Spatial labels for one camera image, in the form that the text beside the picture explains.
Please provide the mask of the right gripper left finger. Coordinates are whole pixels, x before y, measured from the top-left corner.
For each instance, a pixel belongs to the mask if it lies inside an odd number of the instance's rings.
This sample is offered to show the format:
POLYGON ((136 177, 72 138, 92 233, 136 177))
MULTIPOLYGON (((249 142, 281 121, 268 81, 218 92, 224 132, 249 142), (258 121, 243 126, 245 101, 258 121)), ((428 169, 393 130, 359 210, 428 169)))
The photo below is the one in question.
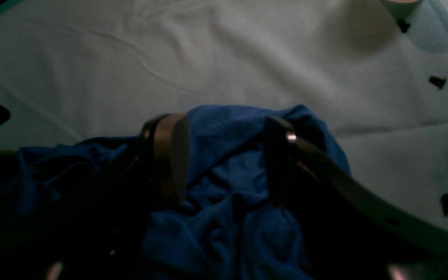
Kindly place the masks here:
POLYGON ((34 214, 0 224, 0 280, 106 280, 135 265, 148 219, 183 204, 187 114, 164 114, 95 176, 34 214))

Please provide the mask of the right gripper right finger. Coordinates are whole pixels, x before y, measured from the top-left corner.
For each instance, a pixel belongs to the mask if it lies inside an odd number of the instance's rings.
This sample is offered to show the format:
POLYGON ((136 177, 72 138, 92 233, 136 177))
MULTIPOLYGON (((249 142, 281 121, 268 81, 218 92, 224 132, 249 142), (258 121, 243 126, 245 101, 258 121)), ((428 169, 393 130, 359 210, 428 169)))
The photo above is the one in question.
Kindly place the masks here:
POLYGON ((285 119, 265 120, 269 200, 299 222, 317 280, 448 280, 448 230, 371 193, 285 119))

